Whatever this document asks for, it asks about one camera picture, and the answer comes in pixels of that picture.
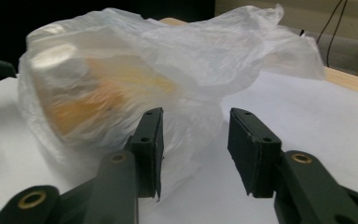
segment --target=white table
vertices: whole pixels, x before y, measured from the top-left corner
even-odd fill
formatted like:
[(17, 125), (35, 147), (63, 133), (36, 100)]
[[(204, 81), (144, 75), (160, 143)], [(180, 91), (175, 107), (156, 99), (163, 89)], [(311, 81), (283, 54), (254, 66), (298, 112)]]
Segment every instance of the white table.
[[(73, 187), (49, 166), (16, 106), (17, 79), (0, 82), (0, 209), (19, 191)], [(282, 149), (318, 157), (339, 184), (358, 191), (358, 92), (328, 81), (262, 73), (249, 89), (224, 99), (225, 123), (195, 160), (201, 169), (140, 223), (278, 223), (272, 199), (246, 196), (227, 151), (231, 107), (255, 113), (282, 139)]]

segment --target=brass ring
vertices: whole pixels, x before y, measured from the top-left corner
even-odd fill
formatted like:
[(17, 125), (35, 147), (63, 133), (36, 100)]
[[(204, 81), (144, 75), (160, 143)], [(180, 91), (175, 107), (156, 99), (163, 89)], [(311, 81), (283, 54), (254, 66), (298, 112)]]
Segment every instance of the brass ring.
[(110, 158), (110, 161), (112, 163), (121, 163), (126, 159), (127, 159), (127, 156), (125, 154), (115, 154), (112, 156), (112, 158)]
[(304, 154), (296, 153), (292, 155), (292, 159), (296, 162), (304, 163), (304, 164), (310, 164), (312, 162), (312, 159)]
[[(39, 196), (39, 198), (32, 202), (27, 202), (27, 200), (29, 198), (31, 198), (32, 196)], [(28, 193), (27, 195), (25, 195), (24, 197), (21, 198), (21, 200), (19, 201), (19, 208), (20, 209), (33, 208), (33, 207), (39, 205), (40, 203), (42, 203), (43, 201), (45, 201), (46, 197), (47, 197), (47, 195), (44, 190), (32, 191), (31, 193)]]

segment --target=white surface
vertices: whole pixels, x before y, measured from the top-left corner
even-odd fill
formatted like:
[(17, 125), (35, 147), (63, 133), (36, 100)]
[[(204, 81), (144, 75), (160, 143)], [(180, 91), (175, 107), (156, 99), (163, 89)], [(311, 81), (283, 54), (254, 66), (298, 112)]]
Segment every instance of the white surface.
[[(17, 80), (0, 82), (0, 209), (19, 191), (69, 180), (41, 156), (17, 107)], [(358, 92), (326, 81), (263, 74), (222, 103), (225, 124), (196, 159), (201, 169), (140, 223), (278, 223), (272, 199), (247, 197), (227, 151), (228, 112), (255, 113), (283, 142), (283, 150), (318, 157), (341, 185), (358, 191)]]

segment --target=clear plastic bag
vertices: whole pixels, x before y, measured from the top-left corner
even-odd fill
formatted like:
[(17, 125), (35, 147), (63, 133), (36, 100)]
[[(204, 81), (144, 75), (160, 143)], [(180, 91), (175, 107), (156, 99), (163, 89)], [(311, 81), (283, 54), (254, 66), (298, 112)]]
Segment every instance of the clear plastic bag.
[(263, 66), (324, 76), (313, 39), (280, 27), (282, 15), (280, 6), (240, 7), (164, 26), (108, 8), (46, 25), (28, 35), (21, 57), (22, 114), (54, 160), (93, 174), (101, 156), (123, 148), (146, 110), (162, 107), (167, 196), (195, 171), (194, 153), (219, 133), (221, 99), (249, 87)]

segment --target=cable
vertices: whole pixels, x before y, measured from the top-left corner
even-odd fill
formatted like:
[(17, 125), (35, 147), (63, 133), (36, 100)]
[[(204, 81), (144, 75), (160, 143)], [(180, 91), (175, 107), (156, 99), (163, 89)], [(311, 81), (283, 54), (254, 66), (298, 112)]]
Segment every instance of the cable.
[(333, 36), (331, 37), (331, 40), (330, 40), (330, 44), (328, 45), (327, 55), (326, 55), (326, 65), (327, 65), (327, 67), (330, 67), (330, 64), (329, 64), (329, 61), (328, 61), (329, 56), (330, 56), (330, 49), (331, 49), (331, 46), (333, 45), (334, 37), (336, 37), (336, 33), (337, 33), (337, 30), (338, 30), (338, 27), (339, 27), (339, 25), (341, 24), (341, 19), (342, 19), (342, 16), (344, 15), (344, 11), (345, 11), (345, 8), (347, 7), (347, 3), (348, 3), (348, 0), (345, 0), (344, 6), (342, 7), (342, 10), (341, 10), (341, 14), (339, 15), (339, 19), (338, 19), (338, 23), (337, 23), (337, 26), (336, 26), (336, 30), (334, 31)]
[(330, 15), (330, 18), (328, 19), (326, 25), (324, 26), (324, 28), (322, 29), (321, 33), (319, 34), (318, 40), (316, 41), (316, 43), (319, 43), (319, 40), (321, 39), (322, 34), (324, 33), (324, 30), (327, 28), (328, 24), (330, 23), (331, 19), (334, 16), (334, 13), (336, 13), (337, 8), (339, 7), (339, 5), (341, 5), (342, 0), (339, 0), (338, 4), (336, 5), (336, 8), (334, 8), (333, 12)]

